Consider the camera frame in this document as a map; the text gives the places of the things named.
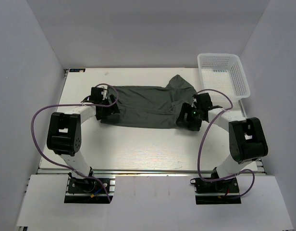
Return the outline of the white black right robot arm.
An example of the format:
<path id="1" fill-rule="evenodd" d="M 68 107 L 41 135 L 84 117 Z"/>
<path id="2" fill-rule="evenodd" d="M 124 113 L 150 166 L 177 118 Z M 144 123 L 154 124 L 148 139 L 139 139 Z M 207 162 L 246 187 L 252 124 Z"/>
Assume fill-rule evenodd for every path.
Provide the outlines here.
<path id="1" fill-rule="evenodd" d="M 268 154 L 268 146 L 258 118 L 245 118 L 236 115 L 231 107 L 225 109 L 213 105 L 208 93 L 193 96 L 192 104 L 184 103 L 176 124 L 190 131 L 199 131 L 203 121 L 208 128 L 217 125 L 228 132 L 229 152 L 227 158 L 213 170 L 210 179 L 212 188 L 217 192 L 224 191 L 228 179 L 246 171 L 246 166 Z"/>

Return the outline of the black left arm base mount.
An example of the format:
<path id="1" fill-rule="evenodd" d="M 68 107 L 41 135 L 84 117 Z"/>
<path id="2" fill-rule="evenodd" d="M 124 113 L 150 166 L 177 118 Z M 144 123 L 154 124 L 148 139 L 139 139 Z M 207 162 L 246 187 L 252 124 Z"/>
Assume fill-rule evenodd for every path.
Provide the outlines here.
<path id="1" fill-rule="evenodd" d="M 85 180 L 69 178 L 64 197 L 65 204 L 109 204 L 110 201 L 104 187 L 112 200 L 114 195 L 114 182 L 110 178 L 97 180 Z"/>

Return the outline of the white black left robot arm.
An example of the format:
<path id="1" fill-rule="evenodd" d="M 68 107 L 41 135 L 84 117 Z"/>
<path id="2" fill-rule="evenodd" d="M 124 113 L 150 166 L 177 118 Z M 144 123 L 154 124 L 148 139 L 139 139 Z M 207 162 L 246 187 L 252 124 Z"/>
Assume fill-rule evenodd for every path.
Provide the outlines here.
<path id="1" fill-rule="evenodd" d="M 119 113 L 117 98 L 110 93 L 111 87 L 95 86 L 79 106 L 68 112 L 54 112 L 50 118 L 47 148 L 64 160 L 72 171 L 71 177 L 80 179 L 79 186 L 91 192 L 96 186 L 92 168 L 85 161 L 80 148 L 81 125 L 91 118 L 102 120 Z"/>

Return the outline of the dark green t-shirt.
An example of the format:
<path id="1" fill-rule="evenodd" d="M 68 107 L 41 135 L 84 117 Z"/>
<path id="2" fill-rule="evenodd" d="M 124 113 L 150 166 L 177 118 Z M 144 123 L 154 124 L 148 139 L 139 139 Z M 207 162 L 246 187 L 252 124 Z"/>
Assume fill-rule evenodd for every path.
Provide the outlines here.
<path id="1" fill-rule="evenodd" d="M 172 129 L 184 103 L 191 104 L 195 88 L 180 75 L 166 87 L 115 86 L 119 113 L 101 119 L 101 123 L 121 127 Z"/>

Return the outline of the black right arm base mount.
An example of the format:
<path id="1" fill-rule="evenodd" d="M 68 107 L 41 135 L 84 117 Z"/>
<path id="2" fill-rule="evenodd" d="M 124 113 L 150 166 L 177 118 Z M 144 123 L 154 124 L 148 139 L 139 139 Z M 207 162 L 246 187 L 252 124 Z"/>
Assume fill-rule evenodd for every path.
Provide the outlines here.
<path id="1" fill-rule="evenodd" d="M 193 178 L 190 184 L 195 187 L 197 205 L 241 204 L 240 190 L 236 178 L 217 182 L 206 182 Z"/>

